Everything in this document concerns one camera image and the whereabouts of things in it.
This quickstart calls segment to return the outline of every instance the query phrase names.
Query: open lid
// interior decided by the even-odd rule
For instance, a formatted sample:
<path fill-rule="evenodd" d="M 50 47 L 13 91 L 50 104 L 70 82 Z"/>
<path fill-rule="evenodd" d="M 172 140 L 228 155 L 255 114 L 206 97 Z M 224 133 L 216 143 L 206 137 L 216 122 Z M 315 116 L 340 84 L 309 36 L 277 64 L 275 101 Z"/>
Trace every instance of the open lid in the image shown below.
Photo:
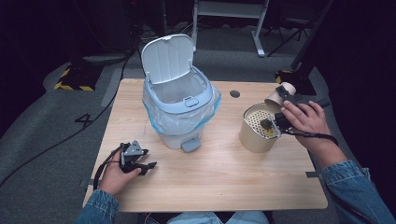
<path fill-rule="evenodd" d="M 142 51 L 142 64 L 152 84 L 188 74 L 192 67 L 192 40 L 187 35 L 168 35 L 149 42 Z"/>

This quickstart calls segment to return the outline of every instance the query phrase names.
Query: denim jacket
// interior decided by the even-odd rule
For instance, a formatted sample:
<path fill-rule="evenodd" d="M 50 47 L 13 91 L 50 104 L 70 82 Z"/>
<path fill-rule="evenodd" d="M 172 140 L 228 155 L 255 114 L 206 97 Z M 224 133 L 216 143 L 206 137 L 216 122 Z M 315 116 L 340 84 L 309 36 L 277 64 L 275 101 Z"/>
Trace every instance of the denim jacket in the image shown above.
<path fill-rule="evenodd" d="M 353 161 L 343 161 L 322 169 L 321 173 L 336 202 L 340 223 L 396 223 L 371 182 L 368 169 L 361 170 Z M 118 211 L 117 200 L 97 189 L 76 223 L 114 223 Z"/>

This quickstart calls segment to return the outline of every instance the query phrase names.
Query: person's left hand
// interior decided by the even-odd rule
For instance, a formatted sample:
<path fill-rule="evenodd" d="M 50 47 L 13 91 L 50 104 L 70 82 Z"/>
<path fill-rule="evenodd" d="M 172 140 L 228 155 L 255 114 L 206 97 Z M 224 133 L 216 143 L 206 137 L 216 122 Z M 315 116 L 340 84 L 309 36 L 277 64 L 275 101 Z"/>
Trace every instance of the person's left hand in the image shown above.
<path fill-rule="evenodd" d="M 102 182 L 99 189 L 111 194 L 116 195 L 122 191 L 125 186 L 135 177 L 137 177 L 142 169 L 137 168 L 132 170 L 130 173 L 125 174 L 120 168 L 120 152 L 119 150 L 111 158 L 106 166 L 105 172 L 103 174 Z"/>

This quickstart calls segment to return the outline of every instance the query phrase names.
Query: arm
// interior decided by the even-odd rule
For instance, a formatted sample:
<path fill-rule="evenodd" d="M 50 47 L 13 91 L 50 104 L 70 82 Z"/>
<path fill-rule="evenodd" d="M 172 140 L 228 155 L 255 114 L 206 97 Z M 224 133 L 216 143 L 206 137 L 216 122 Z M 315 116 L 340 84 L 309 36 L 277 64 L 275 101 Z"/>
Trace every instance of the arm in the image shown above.
<path fill-rule="evenodd" d="M 114 223 L 119 203 L 114 196 L 135 177 L 141 169 L 125 174 L 119 166 L 120 151 L 107 164 L 99 189 L 95 190 L 78 215 L 76 223 Z"/>
<path fill-rule="evenodd" d="M 307 133 L 331 134 L 323 109 L 314 102 L 295 106 L 284 102 L 282 113 L 298 130 Z M 375 190 L 368 170 L 360 170 L 349 161 L 340 147 L 323 138 L 296 136 L 297 140 L 315 157 L 322 169 L 326 185 L 337 206 L 342 223 L 396 223 Z"/>

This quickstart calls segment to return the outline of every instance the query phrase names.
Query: table top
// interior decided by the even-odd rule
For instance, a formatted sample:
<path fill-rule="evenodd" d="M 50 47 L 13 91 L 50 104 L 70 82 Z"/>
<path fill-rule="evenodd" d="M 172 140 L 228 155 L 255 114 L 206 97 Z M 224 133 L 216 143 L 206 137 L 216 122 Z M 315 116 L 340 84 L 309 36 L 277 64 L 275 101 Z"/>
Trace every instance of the table top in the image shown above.
<path fill-rule="evenodd" d="M 275 90 L 276 83 L 212 81 L 221 91 L 217 114 L 204 127 L 201 146 L 191 153 L 171 149 L 151 127 L 142 103 L 143 79 L 124 79 L 115 99 L 92 178 L 120 143 L 136 140 L 149 150 L 139 162 L 156 161 L 116 196 L 121 212 L 182 212 L 318 209 L 327 199 L 308 152 L 283 134 L 263 153 L 239 141 L 244 112 Z M 239 91 L 233 98 L 230 91 Z M 92 194 L 89 186 L 84 200 Z"/>

